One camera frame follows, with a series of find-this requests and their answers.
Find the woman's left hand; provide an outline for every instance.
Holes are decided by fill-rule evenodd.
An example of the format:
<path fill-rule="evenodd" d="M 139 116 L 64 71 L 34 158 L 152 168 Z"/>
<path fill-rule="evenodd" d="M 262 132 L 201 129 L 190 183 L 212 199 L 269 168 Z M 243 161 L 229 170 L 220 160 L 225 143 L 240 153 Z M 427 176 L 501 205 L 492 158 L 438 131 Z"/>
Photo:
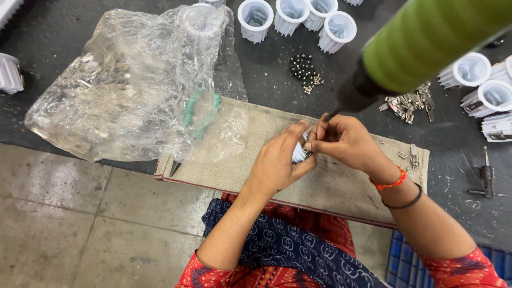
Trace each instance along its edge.
<path fill-rule="evenodd" d="M 309 123 L 301 120 L 276 135 L 264 145 L 254 164 L 249 178 L 240 193 L 263 197 L 265 203 L 277 192 L 290 186 L 316 167 L 316 157 L 307 158 L 299 164 L 292 164 L 291 157 Z"/>

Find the dark gray workbench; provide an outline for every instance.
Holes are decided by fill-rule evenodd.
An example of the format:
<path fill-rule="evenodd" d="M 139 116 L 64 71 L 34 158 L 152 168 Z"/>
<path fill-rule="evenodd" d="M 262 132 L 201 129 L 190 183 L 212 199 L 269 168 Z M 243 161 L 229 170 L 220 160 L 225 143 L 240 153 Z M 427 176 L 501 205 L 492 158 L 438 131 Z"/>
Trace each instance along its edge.
<path fill-rule="evenodd" d="M 236 50 L 243 70 L 244 84 L 251 103 L 287 112 L 320 117 L 335 106 L 333 89 L 355 65 L 358 52 L 365 42 L 400 8 L 405 0 L 365 0 L 351 7 L 343 0 L 339 10 L 349 13 L 357 24 L 355 39 L 332 55 L 321 53 L 318 33 L 300 26 L 292 37 L 277 35 L 273 25 L 267 38 L 254 45 L 240 34 Z M 236 12 L 242 0 L 228 0 Z M 0 52 L 20 60 L 25 70 L 27 87 L 22 93 L 0 96 L 0 142 L 72 156 L 23 125 L 24 115 L 43 91 L 82 52 L 94 28 L 105 11 L 122 8 L 161 14 L 194 0 L 28 0 L 15 18 L 0 33 Z M 275 0 L 269 3 L 274 7 Z M 313 55 L 314 64 L 325 80 L 315 87 L 311 96 L 303 93 L 288 71 L 288 58 L 298 52 Z M 492 64 L 512 54 L 512 38 L 493 50 L 484 50 Z M 486 144 L 480 132 L 481 120 L 470 118 L 459 107 L 459 100 L 471 89 L 443 90 L 432 79 L 431 92 L 436 102 L 434 123 L 426 112 L 416 112 L 412 125 L 406 124 L 390 111 L 379 112 L 381 102 L 356 116 L 371 133 L 407 143 L 415 143 L 430 153 L 429 195 L 457 219 L 479 244 L 512 251 L 512 145 L 488 143 L 489 159 L 496 171 L 495 189 L 507 197 L 488 199 L 470 195 L 468 189 L 481 187 L 479 167 L 483 165 L 482 148 Z M 152 174 L 154 161 L 100 163 L 127 170 Z"/>

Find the red patterned clothing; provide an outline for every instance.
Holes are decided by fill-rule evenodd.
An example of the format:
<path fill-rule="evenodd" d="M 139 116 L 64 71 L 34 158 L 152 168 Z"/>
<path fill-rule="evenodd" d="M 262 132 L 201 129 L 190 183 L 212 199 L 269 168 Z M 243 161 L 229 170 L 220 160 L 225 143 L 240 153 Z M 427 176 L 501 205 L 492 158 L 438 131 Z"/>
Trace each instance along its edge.
<path fill-rule="evenodd" d="M 223 193 L 222 200 L 233 203 L 236 195 Z M 289 225 L 305 229 L 328 241 L 355 258 L 352 234 L 345 219 L 306 211 L 277 203 L 268 203 L 262 211 Z M 438 287 L 480 284 L 503 287 L 506 284 L 496 274 L 493 265 L 477 248 L 473 253 L 452 260 L 424 259 Z M 222 271 L 203 266 L 194 253 L 176 287 L 320 287 L 304 272 L 277 266 L 238 266 Z"/>

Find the black wristband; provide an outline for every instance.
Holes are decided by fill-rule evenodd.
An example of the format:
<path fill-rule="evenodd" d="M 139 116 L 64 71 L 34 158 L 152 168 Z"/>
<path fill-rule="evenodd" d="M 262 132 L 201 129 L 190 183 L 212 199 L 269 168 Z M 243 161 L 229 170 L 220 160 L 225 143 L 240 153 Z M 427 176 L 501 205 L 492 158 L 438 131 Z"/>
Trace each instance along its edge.
<path fill-rule="evenodd" d="M 418 185 L 417 183 L 414 183 L 414 184 L 416 184 L 416 186 L 418 186 L 419 193 L 418 193 L 418 196 L 417 196 L 414 200 L 412 200 L 410 203 L 405 204 L 404 206 L 389 206 L 389 205 L 387 205 L 387 204 L 384 202 L 384 200 L 381 198 L 380 200 L 382 201 L 382 204 L 384 204 L 384 206 L 386 206 L 386 207 L 387 207 L 387 208 L 389 208 L 389 209 L 404 209 L 404 208 L 407 208 L 407 207 L 410 207 L 410 206 L 414 205 L 414 203 L 416 203 L 416 202 L 418 202 L 418 201 L 419 201 L 419 199 L 421 198 L 421 196 L 422 196 L 422 194 L 423 194 L 423 191 L 421 190 L 421 186 L 420 186 L 420 185 Z"/>

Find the navy blue patterned scarf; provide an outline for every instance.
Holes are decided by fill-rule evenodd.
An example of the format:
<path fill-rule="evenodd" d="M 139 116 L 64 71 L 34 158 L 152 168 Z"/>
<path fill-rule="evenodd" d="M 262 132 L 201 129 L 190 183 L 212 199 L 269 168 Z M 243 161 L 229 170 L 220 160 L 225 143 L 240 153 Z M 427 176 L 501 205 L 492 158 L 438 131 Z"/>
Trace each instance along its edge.
<path fill-rule="evenodd" d="M 231 203 L 210 202 L 202 220 L 204 237 L 224 216 Z M 361 262 L 325 240 L 281 219 L 260 214 L 245 240 L 239 265 L 280 266 L 301 270 L 323 287 L 386 287 Z"/>

